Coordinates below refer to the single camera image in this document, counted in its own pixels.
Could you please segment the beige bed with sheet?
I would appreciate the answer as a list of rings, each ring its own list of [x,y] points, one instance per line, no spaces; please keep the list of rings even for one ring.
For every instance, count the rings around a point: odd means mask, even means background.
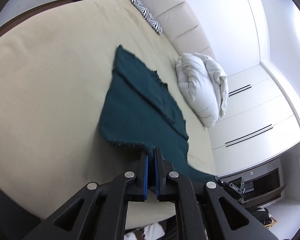
[[[0,189],[41,219],[132,161],[97,131],[118,46],[167,84],[186,120],[186,163],[199,174],[216,171],[208,131],[178,88],[169,40],[130,0],[69,3],[0,38]]]

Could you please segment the dark green knit sweater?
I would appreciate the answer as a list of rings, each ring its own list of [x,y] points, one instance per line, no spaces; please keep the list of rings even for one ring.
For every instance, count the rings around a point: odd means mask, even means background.
[[[98,123],[102,137],[113,146],[143,149],[150,160],[155,148],[175,171],[197,183],[215,176],[187,163],[189,136],[180,108],[157,72],[118,46],[112,80]]]

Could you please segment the beige padded headboard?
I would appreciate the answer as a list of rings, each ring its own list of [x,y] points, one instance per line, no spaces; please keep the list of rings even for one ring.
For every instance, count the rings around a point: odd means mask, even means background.
[[[162,27],[162,34],[174,49],[174,58],[183,53],[216,56],[202,24],[187,0],[140,0]]]

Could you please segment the zebra print pillow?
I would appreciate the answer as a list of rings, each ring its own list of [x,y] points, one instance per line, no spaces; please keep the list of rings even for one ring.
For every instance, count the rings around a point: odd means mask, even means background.
[[[146,20],[146,22],[152,27],[152,29],[158,34],[162,34],[162,27],[159,24],[159,22],[156,20],[156,18],[151,14],[149,9],[140,1],[140,0],[130,0],[132,5],[138,9],[140,14],[143,16],[143,18]]]

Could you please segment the white folded duvet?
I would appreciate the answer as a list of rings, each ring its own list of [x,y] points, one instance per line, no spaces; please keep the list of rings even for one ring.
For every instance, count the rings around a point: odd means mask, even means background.
[[[209,55],[184,53],[175,64],[178,88],[203,126],[210,129],[228,108],[228,77]]]

